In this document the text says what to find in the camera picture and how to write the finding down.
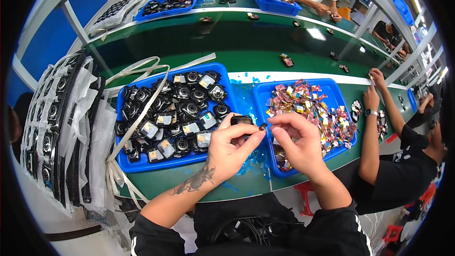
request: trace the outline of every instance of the blue plastic tray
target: blue plastic tray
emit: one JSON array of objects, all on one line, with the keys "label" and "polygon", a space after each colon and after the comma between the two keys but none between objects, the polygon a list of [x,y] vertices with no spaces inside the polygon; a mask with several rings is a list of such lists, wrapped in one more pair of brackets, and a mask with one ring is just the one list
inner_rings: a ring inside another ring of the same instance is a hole
[{"label": "blue plastic tray", "polygon": [[[158,13],[154,13],[154,14],[149,14],[149,15],[143,16],[142,12],[144,12],[145,6],[147,6],[147,4],[150,1],[151,0],[147,1],[147,3],[144,5],[144,7],[142,7],[139,10],[139,13],[134,17],[134,21],[145,21],[145,20],[149,20],[149,19],[152,19],[152,18],[161,17],[161,16],[165,16],[165,15],[174,15],[174,14],[184,13],[184,12],[189,11],[190,9],[192,9],[196,5],[196,1],[197,0],[193,0],[193,4],[191,4],[190,7],[175,8],[175,9],[171,9],[171,10],[167,10],[167,11],[161,11],[161,12],[158,12]],[[158,1],[159,3],[162,3],[162,2],[164,2],[166,0],[153,0],[153,1]]]},{"label": "blue plastic tray", "polygon": [[[225,91],[228,94],[228,97],[223,101],[226,105],[228,105],[231,108],[231,111],[238,113],[237,110],[237,105],[235,103],[235,97],[234,97],[234,91],[232,90],[231,83],[229,82],[229,77],[228,77],[228,72],[226,71],[226,68],[222,64],[218,63],[211,63],[211,64],[202,64],[202,65],[197,65],[193,67],[189,67],[186,69],[181,69],[181,70],[175,70],[175,71],[170,71],[168,75],[168,79],[172,79],[172,76],[176,73],[185,73],[189,71],[197,71],[197,72],[202,72],[204,73],[206,70],[213,70],[221,74],[221,80],[218,82],[219,84],[223,85],[225,88]],[[164,78],[164,74],[150,77],[143,79],[138,82],[130,83],[128,86],[133,86],[136,85],[138,88],[142,86],[146,87],[151,87],[151,84],[155,83],[158,78]],[[216,105],[217,103],[210,100],[208,102],[208,109],[212,111],[213,106]],[[121,121],[123,120],[122,115],[120,114],[120,108],[123,105],[123,97],[119,95],[117,97],[117,120]],[[118,144],[122,138],[121,137],[116,137],[116,143]],[[123,153],[123,150],[119,152],[117,155],[117,162],[120,165],[120,168],[126,173],[130,172],[141,172],[141,171],[148,171],[148,170],[156,170],[156,169],[161,169],[161,168],[168,168],[168,167],[174,167],[174,166],[180,166],[180,165],[185,165],[185,164],[190,164],[190,163],[195,163],[195,162],[200,162],[204,161],[207,159],[207,153],[199,153],[195,154],[194,152],[191,151],[190,154],[182,156],[180,158],[177,157],[172,157],[168,160],[164,160],[163,162],[158,162],[158,163],[148,163],[147,162],[147,156],[145,153],[141,153],[141,159],[139,162],[134,162],[130,163],[128,161],[128,157],[125,153]]]},{"label": "blue plastic tray", "polygon": [[[276,85],[284,84],[284,86],[287,86],[289,84],[294,84],[297,80],[286,80],[286,81],[273,81],[273,82],[264,82],[264,83],[258,83],[254,86],[253,88],[253,95],[254,99],[256,100],[256,104],[258,106],[258,111],[259,111],[259,117],[260,120],[266,121],[268,118],[268,115],[265,114],[265,112],[268,110],[268,107],[265,105],[266,101],[272,97],[271,92],[275,90]],[[327,105],[327,108],[338,108],[339,105],[344,105],[346,107],[346,111],[348,112],[348,118],[349,121],[352,121],[351,114],[350,114],[350,109],[351,107],[348,107],[346,105],[346,102],[344,101],[343,94],[341,94],[340,88],[338,87],[338,84],[333,80],[329,78],[322,78],[322,79],[308,79],[307,80],[310,85],[320,85],[322,92],[311,92],[311,93],[326,93],[327,98],[322,99],[322,101]],[[272,169],[272,172],[280,177],[289,177],[298,171],[296,169],[291,169],[287,172],[281,171],[277,167],[277,160],[275,157],[275,152],[273,150],[273,135],[270,131],[270,127],[267,127],[267,146],[268,146],[268,151],[270,155],[270,168]],[[351,140],[352,146],[354,146],[357,142],[357,133],[354,132],[354,137]],[[339,155],[340,153],[346,151],[346,147],[337,147],[333,150],[330,151],[329,154],[327,154],[323,160],[327,161],[330,158]]]},{"label": "blue plastic tray", "polygon": [[275,13],[297,15],[302,7],[294,2],[294,4],[282,2],[279,0],[254,0],[259,6],[259,9]]}]

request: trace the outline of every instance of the tattoo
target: tattoo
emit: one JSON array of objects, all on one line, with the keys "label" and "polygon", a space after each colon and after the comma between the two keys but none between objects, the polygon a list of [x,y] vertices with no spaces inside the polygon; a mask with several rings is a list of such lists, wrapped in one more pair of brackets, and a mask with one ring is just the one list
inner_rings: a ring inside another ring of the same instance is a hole
[{"label": "tattoo", "polygon": [[207,160],[205,162],[204,167],[199,172],[197,172],[193,177],[181,183],[177,188],[174,188],[174,192],[171,193],[171,195],[181,194],[185,191],[187,191],[188,193],[198,191],[202,184],[204,184],[207,180],[209,180],[213,184],[212,177],[213,174],[215,173],[215,167],[211,169],[208,168],[208,162],[211,156],[212,155],[210,154],[209,150],[207,152]]}]

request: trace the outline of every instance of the green workbench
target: green workbench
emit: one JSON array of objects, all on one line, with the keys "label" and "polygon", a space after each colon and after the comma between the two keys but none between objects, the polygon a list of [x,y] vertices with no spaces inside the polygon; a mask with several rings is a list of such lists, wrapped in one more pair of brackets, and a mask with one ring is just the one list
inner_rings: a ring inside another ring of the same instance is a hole
[{"label": "green workbench", "polygon": [[[215,4],[211,8],[253,8],[257,5],[253,0],[238,0],[228,5]],[[369,45],[363,51],[361,41],[335,31],[330,35],[326,26],[314,20],[324,22],[309,8],[303,6],[300,16],[305,16],[310,21],[301,21],[301,27],[294,27],[293,17],[279,14],[260,14],[258,21],[250,21],[246,12],[241,11],[209,11],[203,8],[197,13],[183,14],[173,17],[157,19],[141,24],[132,24],[115,32],[110,32],[103,40],[95,38],[91,48],[96,48],[103,58],[108,69],[101,72],[105,77],[110,77],[128,65],[141,59],[159,56],[160,64],[168,64],[177,67],[192,60],[215,52],[217,58],[213,61],[223,64],[227,71],[233,72],[300,72],[300,73],[326,73],[352,77],[367,78],[368,70],[379,66],[384,61],[384,54],[378,52]],[[204,24],[199,18],[209,16],[212,23]],[[325,23],[333,24],[328,19]],[[355,32],[357,26],[343,19],[336,24],[345,31]],[[365,40],[382,48],[382,44],[371,34],[366,32]],[[334,61],[330,52],[340,56],[340,61]],[[279,55],[287,54],[294,61],[293,68],[286,68]],[[345,64],[350,72],[343,72],[338,65]],[[392,73],[392,69],[384,68],[386,76]],[[108,87],[128,84],[138,75],[130,75],[117,79]],[[349,106],[354,100],[362,101],[362,94],[367,85],[361,84],[338,84],[343,93],[346,104]],[[414,114],[407,91],[403,88],[389,88],[396,105],[401,109],[398,95],[405,99],[407,111],[402,111],[405,120],[409,120]],[[360,129],[357,136],[357,144],[345,153],[333,157],[326,162],[331,170],[340,168],[360,156],[364,119],[360,119]],[[393,134],[390,127],[387,139]],[[128,173],[127,176],[133,184],[148,198],[152,199],[174,186],[182,183],[194,173],[199,171],[203,163],[195,163],[175,168],[146,171],[140,173]],[[264,176],[259,165],[254,165],[251,170],[242,176],[234,176],[218,188],[207,194],[202,201],[222,201],[244,198],[259,194],[276,191],[292,185],[307,181],[302,174],[295,174],[288,178],[276,178]],[[120,188],[121,196],[129,197],[129,192]]]}]

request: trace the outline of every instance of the blue wall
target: blue wall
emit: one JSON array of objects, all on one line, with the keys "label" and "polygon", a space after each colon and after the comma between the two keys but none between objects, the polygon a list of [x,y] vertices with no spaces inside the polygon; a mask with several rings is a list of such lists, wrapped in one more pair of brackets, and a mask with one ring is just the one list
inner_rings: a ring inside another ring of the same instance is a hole
[{"label": "blue wall", "polygon": [[[82,26],[85,26],[106,2],[107,0],[70,0]],[[21,62],[38,81],[47,65],[55,64],[65,56],[76,38],[63,10],[53,10],[31,39]],[[14,106],[17,98],[24,92],[31,90],[12,70],[9,77],[8,103]]]}]

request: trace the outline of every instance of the wristwatch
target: wristwatch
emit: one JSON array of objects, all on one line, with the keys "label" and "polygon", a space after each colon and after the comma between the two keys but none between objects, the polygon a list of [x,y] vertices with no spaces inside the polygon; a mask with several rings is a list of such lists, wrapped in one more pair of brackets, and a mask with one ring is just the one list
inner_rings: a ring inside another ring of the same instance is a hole
[{"label": "wristwatch", "polygon": [[379,113],[377,111],[374,111],[372,109],[367,109],[365,111],[365,116],[371,116],[371,115],[375,115],[376,117],[379,117]]}]

